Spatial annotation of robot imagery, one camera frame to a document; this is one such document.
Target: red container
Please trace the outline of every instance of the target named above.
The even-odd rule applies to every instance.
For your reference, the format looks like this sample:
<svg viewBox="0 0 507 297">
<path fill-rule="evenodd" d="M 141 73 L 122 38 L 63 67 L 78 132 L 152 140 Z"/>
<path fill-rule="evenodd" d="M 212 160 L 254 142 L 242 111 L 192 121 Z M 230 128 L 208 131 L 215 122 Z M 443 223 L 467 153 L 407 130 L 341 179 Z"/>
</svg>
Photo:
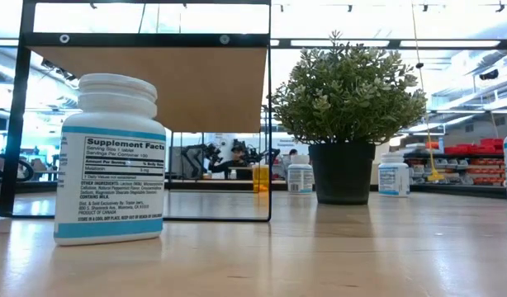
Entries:
<svg viewBox="0 0 507 297">
<path fill-rule="evenodd" d="M 503 146 L 503 139 L 482 139 L 481 145 L 487 145 L 487 146 Z"/>
<path fill-rule="evenodd" d="M 445 153 L 456 153 L 456 154 L 470 153 L 470 149 L 465 146 L 461 146 L 461 147 L 457 146 L 457 147 L 444 148 L 444 152 Z"/>
<path fill-rule="evenodd" d="M 476 147 L 474 153 L 495 153 L 495 147 L 490 145 L 480 145 Z"/>
</svg>

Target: white bottle cap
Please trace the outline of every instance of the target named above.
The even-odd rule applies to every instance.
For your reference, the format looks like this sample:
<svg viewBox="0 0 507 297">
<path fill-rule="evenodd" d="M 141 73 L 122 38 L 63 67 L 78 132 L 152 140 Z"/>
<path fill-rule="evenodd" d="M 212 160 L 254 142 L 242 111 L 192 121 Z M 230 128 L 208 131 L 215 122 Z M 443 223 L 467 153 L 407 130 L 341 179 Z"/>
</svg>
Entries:
<svg viewBox="0 0 507 297">
<path fill-rule="evenodd" d="M 403 163 L 404 162 L 404 154 L 403 153 L 383 153 L 381 161 L 388 163 Z"/>
<path fill-rule="evenodd" d="M 145 98 L 153 103 L 156 102 L 158 93 L 156 87 L 151 83 L 138 78 L 131 78 L 125 75 L 112 73 L 90 73 L 85 74 L 79 79 L 79 89 L 87 89 L 88 87 L 103 87 L 108 89 L 112 87 L 129 87 L 138 92 L 143 92 Z"/>
<path fill-rule="evenodd" d="M 308 164 L 309 163 L 308 155 L 294 155 L 290 157 L 290 162 L 292 164 Z"/>
</svg>

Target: shelf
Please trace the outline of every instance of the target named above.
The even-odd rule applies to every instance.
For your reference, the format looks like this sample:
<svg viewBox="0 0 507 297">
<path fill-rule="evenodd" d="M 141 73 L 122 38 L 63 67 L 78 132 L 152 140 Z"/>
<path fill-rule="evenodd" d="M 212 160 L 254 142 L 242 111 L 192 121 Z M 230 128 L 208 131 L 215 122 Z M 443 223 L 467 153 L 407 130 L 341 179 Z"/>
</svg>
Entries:
<svg viewBox="0 0 507 297">
<path fill-rule="evenodd" d="M 458 195 L 458 196 L 476 196 L 483 198 L 507 199 L 507 189 L 503 186 L 423 184 L 423 185 L 410 185 L 410 190 Z"/>
<path fill-rule="evenodd" d="M 404 158 L 429 158 L 429 153 L 406 153 Z M 434 153 L 434 158 L 504 158 L 503 154 L 486 153 L 486 154 L 451 154 L 451 153 Z"/>
<path fill-rule="evenodd" d="M 24 41 L 78 78 L 116 73 L 154 84 L 155 119 L 174 132 L 259 132 L 268 34 L 28 33 Z"/>
</svg>

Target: desk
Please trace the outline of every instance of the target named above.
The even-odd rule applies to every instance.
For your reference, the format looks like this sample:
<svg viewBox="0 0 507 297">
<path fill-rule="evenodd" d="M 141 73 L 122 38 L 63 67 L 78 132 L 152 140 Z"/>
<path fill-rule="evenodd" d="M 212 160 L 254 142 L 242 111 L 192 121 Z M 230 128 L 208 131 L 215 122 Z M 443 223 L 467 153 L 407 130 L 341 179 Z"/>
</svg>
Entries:
<svg viewBox="0 0 507 297">
<path fill-rule="evenodd" d="M 199 208 L 201 196 L 175 195 Z M 249 211 L 247 196 L 212 197 L 206 211 Z M 275 192 L 273 204 L 270 224 L 167 222 L 158 239 L 67 248 L 51 220 L 0 219 L 0 296 L 507 296 L 505 200 L 372 193 L 338 206 Z"/>
</svg>

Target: storage shelf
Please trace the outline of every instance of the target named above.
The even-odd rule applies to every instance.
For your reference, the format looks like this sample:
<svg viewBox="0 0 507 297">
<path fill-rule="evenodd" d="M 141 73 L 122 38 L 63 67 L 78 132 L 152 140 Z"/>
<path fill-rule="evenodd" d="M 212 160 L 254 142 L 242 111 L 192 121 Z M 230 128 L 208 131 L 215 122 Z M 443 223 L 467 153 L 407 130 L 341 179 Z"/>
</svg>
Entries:
<svg viewBox="0 0 507 297">
<path fill-rule="evenodd" d="M 429 153 L 407 153 L 404 158 L 429 158 Z M 455 154 L 455 153 L 434 153 L 434 158 L 504 158 L 502 153 L 487 154 Z"/>
</svg>

